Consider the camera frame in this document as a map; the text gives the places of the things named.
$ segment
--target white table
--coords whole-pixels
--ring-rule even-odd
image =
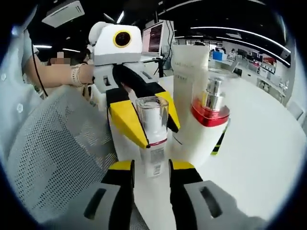
[[[173,91],[173,77],[161,78],[160,84]],[[218,155],[210,157],[198,172],[203,180],[212,180],[231,194],[244,213],[270,220],[300,174],[307,138],[286,108],[266,92],[243,79],[229,86],[230,127]],[[138,147],[114,129],[112,134],[119,160],[136,159],[135,203],[148,227],[176,229],[168,170],[146,179]]]

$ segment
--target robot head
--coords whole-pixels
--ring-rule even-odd
[[[138,27],[108,24],[100,31],[94,46],[95,66],[140,61],[142,37]]]

